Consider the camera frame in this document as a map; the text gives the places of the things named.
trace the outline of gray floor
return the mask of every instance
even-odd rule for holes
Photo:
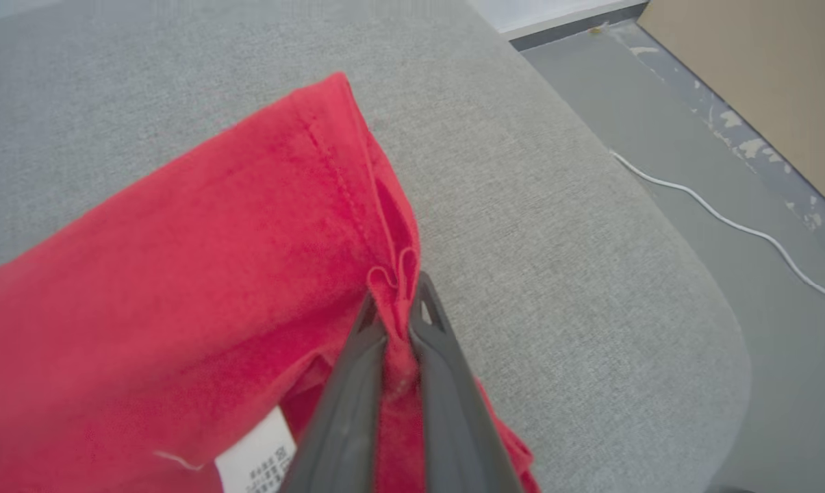
[[[825,201],[633,22],[522,54],[608,147],[778,238],[825,286]],[[719,283],[753,364],[750,411],[715,483],[825,492],[825,296],[765,241],[716,221],[682,192],[642,186]]]

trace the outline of white care label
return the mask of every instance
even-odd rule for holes
[[[281,409],[275,407],[249,434],[214,460],[224,493],[278,491],[296,444]]]

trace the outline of red garment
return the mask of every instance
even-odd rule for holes
[[[274,406],[299,436],[368,287],[377,489],[424,491],[419,258],[346,78],[294,91],[0,266],[0,491],[221,491],[213,459]]]

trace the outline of white thread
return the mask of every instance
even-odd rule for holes
[[[175,461],[181,464],[184,468],[190,469],[191,471],[199,471],[199,469],[205,467],[205,464],[201,466],[194,466],[193,464],[190,464],[190,462],[184,461],[184,459],[182,459],[181,457],[178,457],[177,455],[171,455],[171,453],[163,452],[162,450],[155,450],[153,452],[153,455],[162,457],[163,459],[169,459],[169,461]]]
[[[762,231],[757,231],[749,227],[744,227],[744,225],[739,225],[735,221],[725,218],[722,214],[716,212],[716,209],[713,209],[713,207],[711,207],[709,203],[707,203],[707,201],[701,199],[701,196],[695,193],[695,190],[692,190],[688,187],[684,187],[683,185],[672,184],[671,181],[659,180],[659,178],[650,177],[650,175],[647,175],[643,171],[640,171],[640,169],[637,169],[634,166],[632,166],[631,163],[628,162],[628,160],[623,158],[619,153],[616,153],[613,149],[610,149],[610,155],[612,155],[613,158],[618,160],[619,163],[622,163],[622,165],[625,166],[625,168],[628,168],[632,173],[638,175],[638,177],[641,177],[644,180],[649,181],[651,184],[662,185],[663,187],[685,191],[685,193],[690,194],[690,196],[693,197],[693,199],[697,200],[698,203],[700,203],[705,209],[707,209],[707,212],[710,212],[715,218],[719,219],[723,223],[730,225],[732,228],[735,228],[739,231],[744,231],[744,233],[749,233],[753,236],[758,236],[763,240],[766,240],[769,243],[773,244],[775,249],[778,249],[778,252],[780,252],[780,254],[784,257],[784,261],[787,262],[787,265],[790,266],[791,269],[793,269],[795,275],[797,275],[798,278],[803,281],[803,283],[809,285],[812,288],[815,288],[815,290],[820,291],[820,293],[825,294],[825,287],[820,286],[820,284],[816,284],[814,281],[811,281],[811,279],[807,277],[807,275],[804,275],[804,272],[802,272],[795,265],[795,262],[793,262],[793,259],[790,258],[790,255],[787,253],[787,250],[784,249],[783,245],[779,243],[778,240],[775,240],[774,238],[765,233],[762,233]]]

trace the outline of gray textured surface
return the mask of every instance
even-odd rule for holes
[[[644,189],[468,6],[100,5],[0,20],[0,262],[342,69],[544,490],[704,490],[748,395],[734,315]]]
[[[741,159],[691,112],[678,94],[691,84],[675,86],[665,59],[665,78],[640,62],[656,53],[635,55],[621,42],[634,30],[611,26],[524,56],[605,144],[655,177],[694,188],[728,218],[772,234],[825,285],[825,224],[810,231],[785,205],[785,187],[762,169],[767,160]],[[640,36],[631,47],[647,47]],[[785,163],[771,164],[784,175]],[[750,351],[750,411],[716,480],[760,493],[825,491],[825,296],[798,281],[765,241],[716,221],[682,192],[645,186],[715,277]]]

